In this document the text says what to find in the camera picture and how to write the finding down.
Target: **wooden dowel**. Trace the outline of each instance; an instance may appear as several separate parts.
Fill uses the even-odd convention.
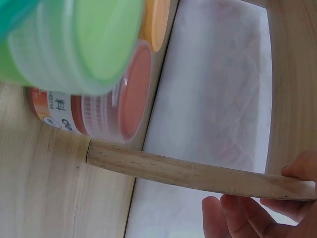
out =
[[[99,141],[90,143],[87,163],[129,176],[210,192],[285,200],[317,198],[314,182],[203,165]]]

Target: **plastic container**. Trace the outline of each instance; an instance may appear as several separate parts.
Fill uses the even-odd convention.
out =
[[[0,0],[0,42],[38,2],[39,0]]]
[[[140,41],[118,85],[103,96],[27,89],[33,113],[48,125],[111,142],[128,142],[140,126],[151,78],[151,48]]]
[[[9,34],[7,45],[29,84],[102,95],[127,68],[143,6],[143,0],[42,0]]]
[[[146,0],[139,38],[147,40],[154,52],[160,50],[167,28],[170,0]]]

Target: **label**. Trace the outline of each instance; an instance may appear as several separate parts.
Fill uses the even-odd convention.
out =
[[[32,89],[32,99],[35,111],[44,123],[81,134],[73,119],[70,95]]]

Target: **hand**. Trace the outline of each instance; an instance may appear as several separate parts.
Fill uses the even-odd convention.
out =
[[[317,152],[304,152],[282,169],[282,175],[317,181]],[[203,200],[206,238],[316,238],[317,202],[261,199],[261,204],[281,213],[297,226],[278,224],[256,201],[223,195]]]

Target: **white paper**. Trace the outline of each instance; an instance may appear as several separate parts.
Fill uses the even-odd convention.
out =
[[[266,10],[239,0],[181,0],[144,150],[263,173],[271,94]],[[126,237],[202,238],[208,195],[138,179]]]

